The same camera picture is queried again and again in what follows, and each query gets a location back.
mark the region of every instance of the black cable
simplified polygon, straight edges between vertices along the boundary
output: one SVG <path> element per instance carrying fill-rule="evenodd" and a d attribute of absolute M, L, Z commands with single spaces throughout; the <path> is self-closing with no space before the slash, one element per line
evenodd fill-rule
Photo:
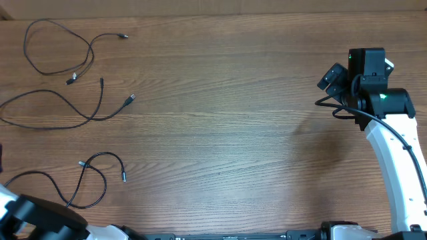
<path fill-rule="evenodd" d="M 0 120 L 2 120 L 2 121 L 3 121 L 3 122 L 5 122 L 5 123 L 8 123 L 8 124 L 10 124 L 10 125 L 14 125 L 14 126 L 18 126 L 18 127 L 23 127 L 23 128 L 26 128 L 26 129 L 36 129 L 36 130 L 61 130 L 61 129 L 72 129 L 72 128 L 76 128 L 76 127 L 83 126 L 84 124 L 86 124 L 86 123 L 90 122 L 90 121 L 93 119 L 93 117 L 94 117 L 94 116 L 96 115 L 96 113 L 98 112 L 99 107 L 101 106 L 102 95 L 103 95 L 103 88 L 104 88 L 103 78 L 101 78 L 99 82 L 100 82 L 100 84 L 101 84 L 101 95 L 99 96 L 99 102 L 98 102 L 98 105 L 97 105 L 97 107 L 96 107 L 95 111 L 92 113 L 92 115 L 91 115 L 88 119 L 86 119 L 86 121 L 84 121 L 84 122 L 82 122 L 82 123 L 79 123 L 79 124 L 77 124 L 77 125 L 73 125 L 73 126 L 66 126 L 66 127 L 33 127 L 33 126 L 26 126 L 26 125 L 22 125 L 22 124 L 19 124 L 19 123 L 14 123 L 14 122 L 8 121 L 8 120 L 6 120 L 6 119 L 4 119 L 4 118 L 2 118 L 2 117 L 0 117 Z M 11 98 L 11 99 L 10 99 L 10 100 L 8 100 L 8 101 L 6 101 L 6 102 L 2 103 L 2 104 L 0 105 L 0 108 L 2 108 L 2 107 L 3 107 L 3 106 L 5 106 L 6 104 L 8 104 L 8 103 L 10 103 L 10 102 L 12 102 L 12 101 L 14 101 L 14 100 L 16 100 L 16 99 L 20 98 L 20 97 L 26 96 L 26 95 L 31 94 L 31 93 L 37 93 L 37 92 L 49 92 L 49 93 L 54 93 L 54 94 L 58 95 L 60 98 L 62 98 L 62 100 L 64 100 L 66 103 L 68 103 L 68 104 L 69 104 L 69 105 L 70 105 L 74 110 L 77 110 L 74 106 L 72 106 L 72 104 L 70 104 L 70 102 L 68 102 L 68 101 L 67 101 L 64 97 L 62 97 L 59 93 L 57 93 L 57 92 L 55 92 L 55 91 L 52 91 L 52 90 L 46 90 L 46 89 L 33 90 L 33 91 L 29 91 L 29 92 L 26 92 L 26 93 L 20 94 L 20 95 L 18 95 L 18 96 L 16 96 L 16 97 Z"/>
<path fill-rule="evenodd" d="M 86 53 L 86 57 L 85 57 L 85 59 L 83 60 L 83 62 L 81 62 L 80 64 L 77 64 L 76 66 L 69 67 L 69 68 L 66 68 L 66 69 L 64 69 L 64 70 L 54 71 L 54 72 L 44 72 L 44 71 L 39 70 L 39 69 L 35 66 L 35 64 L 32 62 L 32 60 L 29 58 L 29 56 L 28 56 L 28 53 L 27 53 L 27 37 L 28 37 L 28 32 L 29 32 L 30 28 L 31 28 L 34 24 L 36 24 L 36 23 L 38 23 L 38 22 L 41 22 L 41 21 L 46 21 L 46 22 L 52 23 L 52 24 L 54 24 L 54 25 L 56 25 L 56 26 L 58 26 L 58 27 L 60 27 L 60 28 L 62 28 L 62 29 L 64 29 L 64 30 L 66 30 L 68 33 L 70 33 L 70 34 L 72 34 L 72 35 L 74 35 L 74 36 L 76 36 L 76 37 L 80 38 L 81 40 L 83 40 L 83 41 L 87 44 L 87 46 L 88 46 L 88 48 L 87 48 L 87 53 Z M 54 22 L 54 21 L 52 21 L 52 20 L 50 20 L 50 19 L 38 19 L 38 20 L 35 20 L 34 22 L 30 23 L 30 25 L 28 26 L 27 30 L 25 31 L 24 42 L 23 42 L 23 52 L 24 52 L 24 56 L 25 56 L 25 58 L 27 58 L 28 62 L 31 64 L 31 66 L 32 66 L 32 67 L 33 67 L 33 68 L 34 68 L 38 73 L 40 73 L 40 74 L 42 74 L 42 75 L 54 75 L 54 74 L 57 74 L 57 73 L 64 73 L 64 72 L 66 72 L 66 71 L 76 70 L 76 69 L 78 69 L 78 68 L 80 68 L 80 67 L 82 67 L 82 66 L 84 66 L 84 65 L 86 64 L 87 60 L 89 59 L 89 54 L 91 53 L 91 54 L 92 54 L 92 58 L 91 58 L 91 61 L 89 62 L 89 64 L 87 64 L 86 68 L 85 68 L 83 71 L 81 71 L 80 73 L 78 73 L 78 74 L 76 75 L 76 77 L 75 77 L 75 78 L 74 78 L 74 77 L 73 77 L 73 78 L 70 78 L 70 79 L 66 82 L 66 84 L 67 84 L 67 85 L 69 85 L 69 84 L 72 84 L 72 83 L 73 83 L 75 80 L 77 80 L 79 77 L 81 77 L 83 74 L 85 74 L 85 73 L 87 72 L 87 70 L 92 66 L 92 64 L 93 64 L 93 62 L 94 62 L 94 59 L 95 59 L 95 53 L 93 52 L 92 45 L 93 45 L 93 43 L 95 42 L 95 40 L 96 40 L 98 37 L 101 37 L 101 36 L 104 36 L 104 35 L 117 35 L 118 37 L 120 37 L 120 38 L 122 38 L 122 39 L 127 39 L 127 38 L 128 38 L 128 36 L 127 36 L 127 35 L 124 35 L 123 33 L 103 33 L 103 34 L 100 34 L 100 35 L 98 35 L 98 36 L 94 37 L 94 38 L 92 39 L 92 41 L 89 43 L 89 42 L 88 42 L 88 41 L 86 41 L 86 39 L 84 39 L 82 36 L 80 36 L 80 35 L 76 34 L 75 32 L 73 32 L 72 30 L 70 30 L 69 28 L 67 28 L 67 27 L 66 27 L 66 26 L 64 26 L 64 25 L 61 25 L 61 24 L 59 24 L 59 23 L 56 23 L 56 22 Z"/>
<path fill-rule="evenodd" d="M 114 117 L 115 115 L 117 115 L 121 110 L 123 110 L 123 108 L 125 108 L 126 106 L 128 106 L 135 99 L 135 95 L 132 94 L 130 97 L 128 97 L 125 100 L 125 102 L 123 103 L 123 105 L 118 110 L 114 111 L 112 114 L 110 114 L 110 115 L 108 115 L 106 117 L 94 117 L 96 115 L 96 113 L 98 112 L 98 109 L 99 109 L 99 106 L 100 106 L 101 100 L 102 100 L 102 95 L 103 95 L 103 78 L 101 78 L 100 81 L 101 81 L 101 96 L 99 97 L 99 103 L 98 103 L 97 109 L 94 111 L 94 113 L 90 117 L 82 114 L 77 108 L 74 107 L 73 104 L 71 104 L 66 98 L 64 98 L 64 96 L 62 96 L 61 94 L 59 94 L 56 91 L 52 91 L 52 90 L 48 90 L 48 89 L 38 89 L 38 90 L 33 90 L 33 91 L 26 92 L 26 93 L 22 93 L 22 94 L 20 94 L 20 95 L 18 95 L 16 97 L 13 97 L 13 98 L 7 100 L 6 102 L 4 102 L 4 103 L 2 103 L 0 105 L 0 109 L 1 109 L 2 107 L 6 106 L 7 104 L 9 104 L 9 103 L 11 103 L 11 102 L 13 102 L 13 101 L 21 98 L 21 97 L 24 97 L 26 95 L 32 94 L 32 93 L 40 93 L 40 92 L 53 93 L 56 96 L 58 96 L 59 98 L 61 98 L 64 102 L 66 102 L 66 104 L 68 104 L 68 106 L 70 106 L 76 113 L 78 113 L 80 116 L 86 118 L 86 121 L 84 121 L 84 122 L 82 122 L 82 123 L 80 123 L 78 125 L 74 125 L 74 126 L 70 126 L 70 127 L 32 127 L 32 126 L 26 126 L 26 125 L 14 123 L 14 122 L 8 121 L 8 120 L 6 120 L 6 119 L 4 119 L 2 117 L 0 117 L 0 120 L 3 121 L 3 122 L 5 122 L 5 123 L 8 123 L 10 125 L 14 125 L 14 126 L 18 126 L 18 127 L 24 127 L 24 128 L 27 128 L 27 129 L 38 129 L 38 130 L 71 129 L 71 128 L 80 127 L 80 126 L 82 126 L 82 125 L 84 125 L 84 124 L 86 124 L 86 123 L 88 123 L 88 122 L 90 122 L 92 120 L 94 120 L 94 121 L 104 121 L 104 120 L 110 119 L 110 118 Z"/>
<path fill-rule="evenodd" d="M 337 115 L 337 113 L 339 113 L 341 110 L 342 110 L 342 109 L 335 109 L 335 110 L 332 112 L 332 116 L 334 116 L 335 118 L 338 118 L 338 119 L 344 119 L 344 120 L 347 120 L 347 119 L 355 119 L 355 118 L 356 118 L 355 116 L 340 116 L 340 115 Z"/>
<path fill-rule="evenodd" d="M 416 156 L 415 156 L 415 154 L 414 154 L 414 152 L 412 150 L 412 146 L 409 145 L 406 142 L 406 140 L 396 130 L 394 130 L 389 124 L 387 124 L 383 120 L 381 120 L 381 119 L 379 119 L 379 118 L 377 118 L 377 117 L 375 117 L 375 116 L 373 116 L 373 115 L 371 115 L 369 113 L 365 113 L 364 111 L 361 111 L 361 110 L 358 110 L 358 109 L 355 109 L 355 108 L 352 108 L 352 107 L 343 106 L 343 105 L 337 105 L 337 104 L 332 104 L 332 103 L 324 103 L 324 101 L 326 101 L 326 100 L 328 100 L 328 99 L 330 99 L 332 97 L 335 97 L 335 96 L 339 95 L 340 93 L 344 92 L 347 89 L 343 89 L 343 90 L 341 90 L 341 91 L 339 91 L 339 92 L 337 92 L 337 93 L 335 93 L 333 95 L 330 95 L 330 96 L 324 97 L 322 99 L 319 99 L 314 104 L 317 105 L 317 106 L 334 107 L 336 109 L 346 110 L 347 112 L 352 113 L 354 115 L 363 115 L 363 116 L 365 116 L 365 117 L 367 117 L 367 118 L 369 118 L 369 119 L 371 119 L 373 121 L 376 121 L 377 123 L 381 124 L 385 128 L 387 128 L 387 130 L 389 130 L 403 144 L 403 149 L 408 151 L 409 156 L 411 157 L 412 162 L 414 164 L 414 167 L 415 167 L 418 179 L 420 181 L 420 186 L 421 186 L 422 194 L 424 196 L 424 204 L 427 205 L 427 186 L 426 186 L 426 183 L 424 181 L 424 176 L 423 176 L 423 174 L 421 172 L 420 164 L 418 163 L 417 158 L 416 158 Z"/>
<path fill-rule="evenodd" d="M 66 200 L 66 199 L 64 198 L 64 196 L 63 196 L 63 194 L 62 194 L 61 190 L 59 190 L 59 187 L 58 187 L 58 185 L 56 184 L 55 180 L 53 180 L 52 176 L 50 176 L 49 174 L 47 174 L 47 173 L 45 173 L 45 172 L 42 172 L 42 171 L 26 171 L 26 172 L 20 173 L 20 174 L 18 174 L 18 175 L 16 175 L 16 176 L 12 177 L 10 180 L 8 180 L 8 182 L 6 182 L 6 183 L 4 184 L 4 186 L 5 186 L 5 187 L 7 187 L 7 186 L 8 186 L 10 183 L 12 183 L 14 180 L 16 180 L 16 179 L 18 179 L 18 178 L 20 178 L 20 177 L 22 177 L 22 176 L 25 176 L 25 175 L 30 175 L 30 174 L 42 174 L 42 175 L 44 175 L 44 176 L 48 177 L 48 178 L 49 178 L 49 180 L 53 183 L 53 186 L 55 187 L 56 191 L 58 192 L 59 197 L 62 199 L 62 201 L 63 201 L 64 203 L 66 203 L 66 207 L 71 206 L 71 207 L 74 207 L 74 208 L 77 208 L 77 209 L 88 209 L 88 208 L 93 207 L 93 206 L 95 206 L 96 204 L 98 204 L 98 203 L 99 203 L 99 202 L 104 198 L 105 193 L 106 193 L 106 191 L 107 191 L 107 179 L 105 178 L 105 175 L 104 175 L 100 170 L 98 170 L 98 169 L 96 169 L 95 167 L 92 167 L 91 165 L 89 165 L 89 163 L 90 163 L 94 158 L 96 158 L 96 157 L 98 157 L 98 156 L 100 156 L 100 155 L 113 155 L 114 157 L 116 157 L 116 158 L 117 158 L 117 160 L 119 160 L 120 165 L 121 165 L 121 177 L 122 177 L 123 182 L 126 182 L 126 172 L 125 172 L 125 167 L 124 167 L 124 165 L 123 165 L 123 161 L 122 161 L 122 160 L 121 160 L 121 159 L 120 159 L 116 154 L 114 154 L 114 153 L 110 153 L 110 152 L 100 152 L 100 153 L 96 153 L 96 154 L 92 155 L 92 157 L 90 157 L 90 158 L 89 158 L 85 163 L 79 162 L 79 164 L 83 166 L 83 169 L 81 170 L 81 175 L 80 175 L 79 183 L 77 184 L 77 188 L 76 188 L 76 190 L 75 190 L 75 192 L 74 192 L 74 194 L 73 194 L 73 197 L 72 197 L 69 201 L 68 201 L 68 200 Z M 71 202 L 74 200 L 75 196 L 77 195 L 77 192 L 79 191 L 79 187 L 80 187 L 80 184 L 81 184 L 81 180 L 82 180 L 82 178 L 83 178 L 83 174 L 85 173 L 85 169 L 86 169 L 86 168 L 93 169 L 93 170 L 95 170 L 97 173 L 99 173 L 99 174 L 101 175 L 101 177 L 102 177 L 102 179 L 103 179 L 103 181 L 104 181 L 104 190 L 103 190 L 103 193 L 101 194 L 101 196 L 98 198 L 98 200 L 96 200 L 96 201 L 95 201 L 95 202 L 93 202 L 92 204 L 89 204 L 89 205 L 86 205 L 86 206 L 78 206 L 78 205 L 74 205 L 74 204 L 72 204 Z"/>

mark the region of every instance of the wooden table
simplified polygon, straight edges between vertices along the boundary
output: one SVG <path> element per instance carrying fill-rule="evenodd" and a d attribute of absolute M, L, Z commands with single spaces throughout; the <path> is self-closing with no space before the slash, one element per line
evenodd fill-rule
<path fill-rule="evenodd" d="M 118 116 L 77 129 L 32 131 L 0 124 L 2 183 L 28 170 L 51 174 L 66 198 L 81 167 L 99 151 L 125 161 L 127 183 L 112 157 L 93 165 L 108 181 L 100 204 L 77 210 L 92 225 L 128 225 L 144 233 L 254 233 L 355 221 L 390 232 L 386 190 L 375 154 L 357 125 L 316 107 L 316 83 L 355 47 L 384 47 L 396 68 L 390 87 L 406 88 L 427 151 L 427 13 L 325 13 L 222 17 L 149 17 L 59 21 L 96 42 L 95 64 L 72 73 L 38 74 L 23 56 L 29 21 L 0 22 L 0 101 L 33 89 L 63 94 L 90 115 L 136 100 Z M 79 63 L 85 44 L 41 23 L 28 51 L 43 70 Z M 12 103 L 2 116 L 20 123 L 71 125 L 83 119 L 56 96 Z M 85 175 L 74 203 L 99 197 L 103 182 Z M 10 189 L 62 203 L 41 175 Z"/>

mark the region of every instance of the cable connector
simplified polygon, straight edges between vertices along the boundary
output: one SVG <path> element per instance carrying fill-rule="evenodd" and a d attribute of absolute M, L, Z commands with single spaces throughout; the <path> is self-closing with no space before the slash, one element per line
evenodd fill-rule
<path fill-rule="evenodd" d="M 82 167 L 84 167 L 85 166 L 85 162 L 79 161 L 79 165 L 82 166 Z"/>
<path fill-rule="evenodd" d="M 120 38 L 129 38 L 128 35 L 124 35 L 123 33 L 119 33 L 117 34 L 117 36 L 119 36 Z"/>
<path fill-rule="evenodd" d="M 65 82 L 65 84 L 66 84 L 66 85 L 70 85 L 70 84 L 74 83 L 74 82 L 75 82 L 75 80 L 77 80 L 77 74 L 73 73 L 73 77 L 72 77 L 72 78 L 70 78 L 70 79 L 68 79 L 68 80 Z"/>
<path fill-rule="evenodd" d="M 99 80 L 101 81 L 101 89 L 103 89 L 104 88 L 104 78 L 101 77 Z"/>
<path fill-rule="evenodd" d="M 125 106 L 128 106 L 129 104 L 131 104 L 131 103 L 133 102 L 133 100 L 134 100 L 135 98 L 136 98 L 135 94 L 130 95 L 130 96 L 126 99 L 126 101 L 125 101 L 124 105 L 125 105 Z"/>

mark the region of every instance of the wood grain surface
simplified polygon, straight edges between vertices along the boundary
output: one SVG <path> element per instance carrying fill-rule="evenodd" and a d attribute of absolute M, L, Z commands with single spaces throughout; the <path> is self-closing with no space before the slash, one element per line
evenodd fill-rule
<path fill-rule="evenodd" d="M 93 67 L 74 84 L 72 73 L 38 74 L 23 56 L 28 21 L 0 22 L 0 101 L 52 89 L 90 115 L 136 100 L 118 116 L 78 129 L 31 131 L 0 124 L 0 181 L 46 171 L 66 197 L 78 161 L 111 151 L 125 161 L 128 182 L 112 157 L 93 165 L 107 177 L 100 204 L 78 210 L 92 225 L 128 225 L 143 233 L 255 233 L 317 228 L 355 221 L 390 232 L 390 210 L 375 154 L 357 125 L 316 107 L 316 83 L 355 47 L 384 47 L 396 68 L 390 87 L 406 88 L 427 150 L 427 12 L 322 13 L 223 17 L 148 17 L 60 21 L 94 45 Z M 35 25 L 28 52 L 43 70 L 83 60 L 86 46 L 49 25 Z M 56 96 L 40 93 L 2 110 L 36 126 L 83 121 Z M 74 203 L 96 200 L 101 177 L 88 173 Z M 61 203 L 44 176 L 10 185 Z"/>

